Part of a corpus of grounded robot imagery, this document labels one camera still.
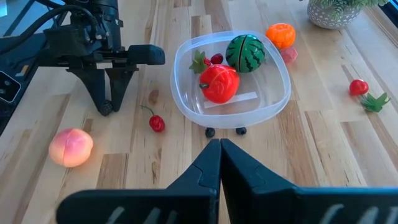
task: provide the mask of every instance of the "toy tomato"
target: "toy tomato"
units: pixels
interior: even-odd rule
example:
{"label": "toy tomato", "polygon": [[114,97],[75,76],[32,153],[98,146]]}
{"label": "toy tomato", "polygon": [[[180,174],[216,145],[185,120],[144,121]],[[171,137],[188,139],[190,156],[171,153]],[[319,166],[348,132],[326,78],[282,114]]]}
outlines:
{"label": "toy tomato", "polygon": [[349,84],[349,93],[353,96],[363,95],[369,90],[369,85],[364,80],[354,80]]}
{"label": "toy tomato", "polygon": [[268,28],[266,36],[277,48],[282,50],[293,45],[296,31],[290,24],[278,23]]}
{"label": "toy tomato", "polygon": [[239,87],[239,75],[227,65],[212,65],[200,76],[204,96],[214,103],[225,103],[230,100]]}

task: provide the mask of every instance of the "red cherry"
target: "red cherry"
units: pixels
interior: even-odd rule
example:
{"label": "red cherry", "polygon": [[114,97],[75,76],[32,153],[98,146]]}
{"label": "red cherry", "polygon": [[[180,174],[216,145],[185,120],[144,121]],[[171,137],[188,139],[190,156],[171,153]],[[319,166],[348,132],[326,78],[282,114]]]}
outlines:
{"label": "red cherry", "polygon": [[353,96],[363,95],[369,90],[369,85],[364,80],[353,80],[349,84],[349,93]]}
{"label": "red cherry", "polygon": [[212,56],[210,61],[214,65],[219,65],[219,64],[223,63],[223,60],[224,60],[223,55],[218,53],[218,54],[215,54],[214,56]]}
{"label": "red cherry", "polygon": [[205,65],[210,66],[211,65],[211,61],[208,58],[203,59],[203,62],[205,63]]}

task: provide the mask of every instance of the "red tomato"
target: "red tomato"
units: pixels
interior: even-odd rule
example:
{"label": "red tomato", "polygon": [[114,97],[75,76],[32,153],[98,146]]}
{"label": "red tomato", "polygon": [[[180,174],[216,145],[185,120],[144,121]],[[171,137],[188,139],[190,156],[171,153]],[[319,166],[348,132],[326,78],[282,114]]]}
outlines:
{"label": "red tomato", "polygon": [[351,95],[363,95],[369,90],[369,85],[364,80],[354,80],[349,84],[349,93]]}
{"label": "red tomato", "polygon": [[200,76],[200,88],[204,96],[214,103],[230,100],[239,87],[239,75],[227,65],[212,65]]}

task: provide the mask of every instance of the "plant pot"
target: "plant pot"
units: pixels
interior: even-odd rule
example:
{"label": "plant pot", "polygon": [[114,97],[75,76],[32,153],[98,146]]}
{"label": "plant pot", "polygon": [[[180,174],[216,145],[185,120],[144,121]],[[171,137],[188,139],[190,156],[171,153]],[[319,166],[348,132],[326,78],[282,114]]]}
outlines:
{"label": "plant pot", "polygon": [[360,9],[347,8],[338,19],[332,19],[333,7],[322,8],[320,2],[309,2],[308,16],[315,25],[326,29],[340,29],[351,23],[361,12]]}

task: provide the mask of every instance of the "green watermelon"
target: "green watermelon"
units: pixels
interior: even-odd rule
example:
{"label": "green watermelon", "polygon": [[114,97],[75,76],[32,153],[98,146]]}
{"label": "green watermelon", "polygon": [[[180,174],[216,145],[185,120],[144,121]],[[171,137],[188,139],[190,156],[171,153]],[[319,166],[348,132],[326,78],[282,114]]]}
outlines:
{"label": "green watermelon", "polygon": [[228,44],[225,59],[237,72],[252,72],[264,61],[266,48],[256,36],[239,35]]}

